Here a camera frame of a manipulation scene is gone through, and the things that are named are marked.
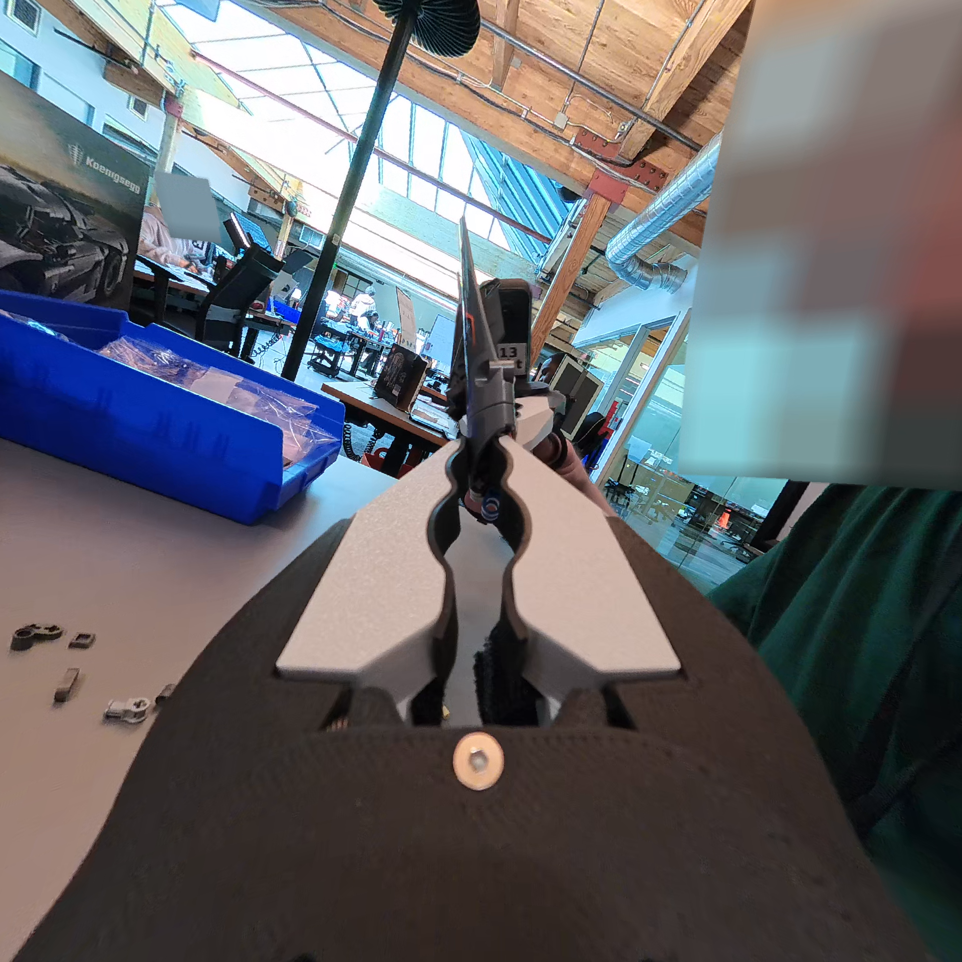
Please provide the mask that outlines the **black office chair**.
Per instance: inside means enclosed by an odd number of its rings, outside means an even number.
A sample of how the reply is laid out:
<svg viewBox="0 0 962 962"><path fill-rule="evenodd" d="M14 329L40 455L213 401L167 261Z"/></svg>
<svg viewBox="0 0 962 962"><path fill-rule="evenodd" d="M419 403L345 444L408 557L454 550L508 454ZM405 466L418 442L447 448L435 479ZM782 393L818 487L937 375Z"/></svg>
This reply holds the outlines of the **black office chair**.
<svg viewBox="0 0 962 962"><path fill-rule="evenodd" d="M248 247L202 302L194 339L238 357L247 313L281 273L284 262L263 247Z"/></svg>

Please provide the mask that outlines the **black pole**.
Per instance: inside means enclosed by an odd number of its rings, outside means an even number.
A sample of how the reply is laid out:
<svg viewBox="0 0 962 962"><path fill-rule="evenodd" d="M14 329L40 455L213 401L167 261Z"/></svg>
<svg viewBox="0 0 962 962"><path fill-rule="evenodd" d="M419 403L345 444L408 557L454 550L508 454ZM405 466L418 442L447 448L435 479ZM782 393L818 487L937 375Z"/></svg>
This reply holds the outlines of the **black pole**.
<svg viewBox="0 0 962 962"><path fill-rule="evenodd" d="M343 234L349 223L357 196L363 184L367 165L387 111L404 56L415 29L419 3L404 2L394 24L391 41L380 68L365 122L352 155L343 188L325 236L318 263L301 307L292 342L282 368L282 378L294 382L304 358L314 325L318 319L323 295L330 279Z"/></svg>

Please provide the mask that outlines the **silver air duct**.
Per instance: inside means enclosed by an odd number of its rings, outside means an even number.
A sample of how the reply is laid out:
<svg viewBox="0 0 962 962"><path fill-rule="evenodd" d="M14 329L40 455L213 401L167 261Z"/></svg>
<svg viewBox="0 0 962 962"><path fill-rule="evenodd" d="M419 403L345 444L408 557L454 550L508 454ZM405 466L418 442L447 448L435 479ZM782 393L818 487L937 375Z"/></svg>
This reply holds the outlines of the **silver air duct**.
<svg viewBox="0 0 962 962"><path fill-rule="evenodd" d="M650 263L640 252L709 197L723 137L724 130L716 133L645 210L609 241L606 258L619 281L641 291L656 288L670 294L683 286L687 271L674 264Z"/></svg>

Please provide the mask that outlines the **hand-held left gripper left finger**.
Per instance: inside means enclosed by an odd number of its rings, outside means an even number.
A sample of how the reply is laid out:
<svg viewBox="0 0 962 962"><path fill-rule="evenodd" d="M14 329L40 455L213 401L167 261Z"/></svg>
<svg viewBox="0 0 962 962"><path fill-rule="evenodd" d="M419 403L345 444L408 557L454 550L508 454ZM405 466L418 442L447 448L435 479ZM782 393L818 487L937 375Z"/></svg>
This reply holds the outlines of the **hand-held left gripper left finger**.
<svg viewBox="0 0 962 962"><path fill-rule="evenodd" d="M447 553L462 534L463 439L357 511L277 658L283 680L384 691L416 725L444 725L460 644L478 643L478 589Z"/></svg>

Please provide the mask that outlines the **grey black lego subassembly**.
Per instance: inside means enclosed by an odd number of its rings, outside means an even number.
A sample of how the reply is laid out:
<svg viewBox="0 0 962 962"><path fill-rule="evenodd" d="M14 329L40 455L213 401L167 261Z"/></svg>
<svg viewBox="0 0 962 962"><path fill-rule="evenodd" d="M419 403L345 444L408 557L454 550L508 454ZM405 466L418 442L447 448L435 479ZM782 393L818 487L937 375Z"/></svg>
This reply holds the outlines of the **grey black lego subassembly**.
<svg viewBox="0 0 962 962"><path fill-rule="evenodd" d="M495 523L499 520L505 473L498 442L512 433L514 397L508 381L509 364L498 360L483 307L480 289L486 282L477 278L465 216L459 224L459 251L458 332L447 410L460 423L461 453L456 462L459 496L464 507L482 522Z"/></svg>

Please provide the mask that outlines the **wooden post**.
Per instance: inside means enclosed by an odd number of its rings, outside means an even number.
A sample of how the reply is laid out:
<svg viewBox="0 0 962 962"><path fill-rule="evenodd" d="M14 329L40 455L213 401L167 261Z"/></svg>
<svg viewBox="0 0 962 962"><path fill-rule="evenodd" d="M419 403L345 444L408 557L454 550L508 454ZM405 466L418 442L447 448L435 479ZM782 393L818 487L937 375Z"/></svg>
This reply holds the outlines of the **wooden post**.
<svg viewBox="0 0 962 962"><path fill-rule="evenodd" d="M619 206L627 185L609 172L597 169L586 192L586 204L571 243L561 258L535 318L530 343L529 367L535 367L547 337L571 292L575 278L612 206Z"/></svg>

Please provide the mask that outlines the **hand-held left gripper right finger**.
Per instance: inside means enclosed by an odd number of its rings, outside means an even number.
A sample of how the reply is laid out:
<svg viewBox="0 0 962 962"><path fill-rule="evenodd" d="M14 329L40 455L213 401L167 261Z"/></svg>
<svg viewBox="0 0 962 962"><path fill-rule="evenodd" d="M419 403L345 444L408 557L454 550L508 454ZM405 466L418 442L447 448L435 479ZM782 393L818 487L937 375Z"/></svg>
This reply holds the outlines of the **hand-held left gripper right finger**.
<svg viewBox="0 0 962 962"><path fill-rule="evenodd" d="M681 661L612 522L510 437L499 439L499 533L513 555L499 620L475 656L479 714L535 726L577 690L681 675Z"/></svg>

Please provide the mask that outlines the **black ribbed ceiling disc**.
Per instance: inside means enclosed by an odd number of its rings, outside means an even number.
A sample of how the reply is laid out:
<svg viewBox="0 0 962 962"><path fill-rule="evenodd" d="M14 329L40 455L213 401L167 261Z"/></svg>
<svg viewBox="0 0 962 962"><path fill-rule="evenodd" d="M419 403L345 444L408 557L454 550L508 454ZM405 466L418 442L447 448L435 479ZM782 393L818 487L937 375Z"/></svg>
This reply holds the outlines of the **black ribbed ceiling disc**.
<svg viewBox="0 0 962 962"><path fill-rule="evenodd" d="M477 1L376 1L395 22L403 12L414 13L413 39L430 54L458 58L477 42L481 18Z"/></svg>

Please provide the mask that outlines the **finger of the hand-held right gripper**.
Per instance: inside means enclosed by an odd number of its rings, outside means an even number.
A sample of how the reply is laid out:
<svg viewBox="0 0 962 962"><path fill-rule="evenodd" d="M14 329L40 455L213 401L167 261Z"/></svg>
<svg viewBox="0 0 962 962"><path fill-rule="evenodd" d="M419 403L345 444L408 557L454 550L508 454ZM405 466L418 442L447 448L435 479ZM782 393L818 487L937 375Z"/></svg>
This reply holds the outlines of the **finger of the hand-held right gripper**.
<svg viewBox="0 0 962 962"><path fill-rule="evenodd" d="M524 450L534 449L552 433L557 410L562 407L559 396L524 396L515 402L514 440Z"/></svg>

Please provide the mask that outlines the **person's green shirt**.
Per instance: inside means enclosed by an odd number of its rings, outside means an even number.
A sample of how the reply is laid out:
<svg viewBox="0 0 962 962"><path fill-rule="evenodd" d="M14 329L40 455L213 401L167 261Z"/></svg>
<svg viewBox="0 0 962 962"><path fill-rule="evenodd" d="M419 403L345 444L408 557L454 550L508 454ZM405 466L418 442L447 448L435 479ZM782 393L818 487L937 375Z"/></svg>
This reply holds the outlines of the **person's green shirt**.
<svg viewBox="0 0 962 962"><path fill-rule="evenodd" d="M830 485L708 594L936 960L961 958L961 494Z"/></svg>

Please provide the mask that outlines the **dark printed box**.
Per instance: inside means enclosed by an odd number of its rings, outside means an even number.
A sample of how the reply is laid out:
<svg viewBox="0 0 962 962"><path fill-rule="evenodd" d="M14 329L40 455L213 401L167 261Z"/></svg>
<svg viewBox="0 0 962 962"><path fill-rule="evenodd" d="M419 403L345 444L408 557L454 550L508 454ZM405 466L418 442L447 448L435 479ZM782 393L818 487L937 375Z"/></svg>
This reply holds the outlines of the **dark printed box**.
<svg viewBox="0 0 962 962"><path fill-rule="evenodd" d="M399 343L393 344L375 382L374 395L398 411L410 414L429 364L429 360L415 351Z"/></svg>

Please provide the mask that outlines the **grey computer monitor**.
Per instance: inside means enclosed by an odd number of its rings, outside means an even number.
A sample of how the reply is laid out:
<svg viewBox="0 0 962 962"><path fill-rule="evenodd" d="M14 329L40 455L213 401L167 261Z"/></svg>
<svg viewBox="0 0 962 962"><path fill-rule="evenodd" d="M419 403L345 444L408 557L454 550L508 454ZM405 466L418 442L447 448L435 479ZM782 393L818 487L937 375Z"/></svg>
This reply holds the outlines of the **grey computer monitor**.
<svg viewBox="0 0 962 962"><path fill-rule="evenodd" d="M570 440L590 413L603 382L588 367L567 354L558 354L547 384L562 397L555 412L555 426Z"/></svg>

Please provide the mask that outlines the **person's right hand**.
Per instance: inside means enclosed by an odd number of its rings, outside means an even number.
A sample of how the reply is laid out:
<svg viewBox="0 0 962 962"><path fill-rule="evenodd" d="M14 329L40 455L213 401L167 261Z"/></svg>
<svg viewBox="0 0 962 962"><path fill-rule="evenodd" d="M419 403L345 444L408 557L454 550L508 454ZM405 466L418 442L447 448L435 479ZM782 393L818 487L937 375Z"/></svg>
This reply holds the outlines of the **person's right hand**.
<svg viewBox="0 0 962 962"><path fill-rule="evenodd" d="M552 432L532 448L532 454L590 500L608 518L616 516L601 491L595 487L572 442Z"/></svg>

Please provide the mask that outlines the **blue plastic bin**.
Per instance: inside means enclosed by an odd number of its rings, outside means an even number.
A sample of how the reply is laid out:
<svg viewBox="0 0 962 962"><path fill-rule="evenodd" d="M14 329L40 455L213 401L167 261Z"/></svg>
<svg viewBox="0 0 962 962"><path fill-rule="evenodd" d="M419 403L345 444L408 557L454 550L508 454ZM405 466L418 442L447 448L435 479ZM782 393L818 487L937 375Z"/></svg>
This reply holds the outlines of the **blue plastic bin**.
<svg viewBox="0 0 962 962"><path fill-rule="evenodd" d="M2 291L2 439L243 524L286 505L338 458L284 467L279 427L98 354L122 337L316 403L314 421L342 440L344 405L329 395L120 310L11 291Z"/></svg>

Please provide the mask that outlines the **wooden desk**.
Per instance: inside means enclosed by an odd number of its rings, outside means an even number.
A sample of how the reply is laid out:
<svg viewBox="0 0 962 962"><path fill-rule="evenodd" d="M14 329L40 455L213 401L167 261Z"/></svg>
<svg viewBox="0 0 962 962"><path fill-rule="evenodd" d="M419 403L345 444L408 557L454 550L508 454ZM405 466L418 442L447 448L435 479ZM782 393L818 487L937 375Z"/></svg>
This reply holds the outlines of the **wooden desk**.
<svg viewBox="0 0 962 962"><path fill-rule="evenodd" d="M393 407L374 394L365 384L327 382L321 390L343 403L345 421L370 424L393 440L379 470L400 479L406 473L422 474L435 452L448 444L448 439L434 426L416 422L411 415Z"/></svg>

